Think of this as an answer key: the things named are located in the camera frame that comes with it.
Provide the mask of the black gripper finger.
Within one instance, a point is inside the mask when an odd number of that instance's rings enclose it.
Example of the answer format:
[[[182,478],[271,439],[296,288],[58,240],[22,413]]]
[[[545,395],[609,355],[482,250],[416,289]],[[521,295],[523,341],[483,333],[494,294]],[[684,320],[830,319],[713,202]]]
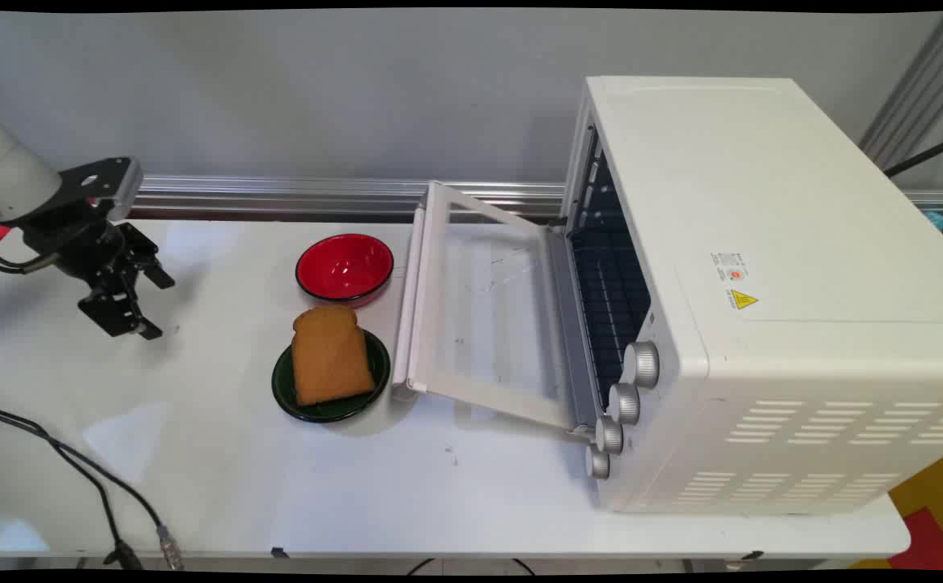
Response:
[[[142,314],[137,299],[130,292],[116,296],[104,289],[94,289],[79,300],[78,307],[108,336],[138,334],[146,340],[163,336],[163,330]]]
[[[125,238],[126,256],[130,265],[139,273],[143,273],[159,289],[175,287],[176,281],[165,272],[157,258],[156,244],[130,223],[121,223],[119,229]]]

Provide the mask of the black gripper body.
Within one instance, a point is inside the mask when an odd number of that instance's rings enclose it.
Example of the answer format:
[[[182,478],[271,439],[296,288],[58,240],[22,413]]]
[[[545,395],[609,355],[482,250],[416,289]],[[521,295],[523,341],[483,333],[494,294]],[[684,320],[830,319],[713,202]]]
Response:
[[[33,219],[21,224],[23,242],[38,253],[21,272],[56,266],[102,294],[134,294],[137,228],[105,219]]]

